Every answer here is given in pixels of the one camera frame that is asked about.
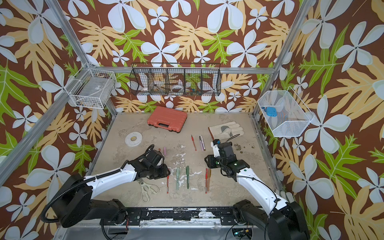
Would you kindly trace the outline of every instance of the tape roll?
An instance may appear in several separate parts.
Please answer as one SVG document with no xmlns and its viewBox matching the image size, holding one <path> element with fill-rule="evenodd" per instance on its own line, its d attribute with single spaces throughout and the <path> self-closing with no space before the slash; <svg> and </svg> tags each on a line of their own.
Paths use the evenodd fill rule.
<svg viewBox="0 0 384 240">
<path fill-rule="evenodd" d="M 143 136 L 139 132 L 131 132 L 125 137 L 125 144 L 129 147 L 135 147 L 141 143 Z"/>
</svg>

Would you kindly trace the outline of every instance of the white mesh basket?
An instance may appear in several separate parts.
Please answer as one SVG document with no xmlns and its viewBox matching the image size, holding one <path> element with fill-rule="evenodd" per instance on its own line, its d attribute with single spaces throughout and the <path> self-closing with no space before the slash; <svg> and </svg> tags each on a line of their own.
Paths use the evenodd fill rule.
<svg viewBox="0 0 384 240">
<path fill-rule="evenodd" d="M 112 90 L 116 76 L 112 71 L 85 69 L 75 78 L 76 85 L 68 92 L 77 107 L 104 109 Z"/>
<path fill-rule="evenodd" d="M 314 114 L 309 109 L 305 113 L 286 90 L 267 91 L 257 103 L 275 137 L 299 137 L 314 118 Z M 267 115 L 268 107 L 276 109 L 276 117 Z"/>
</svg>

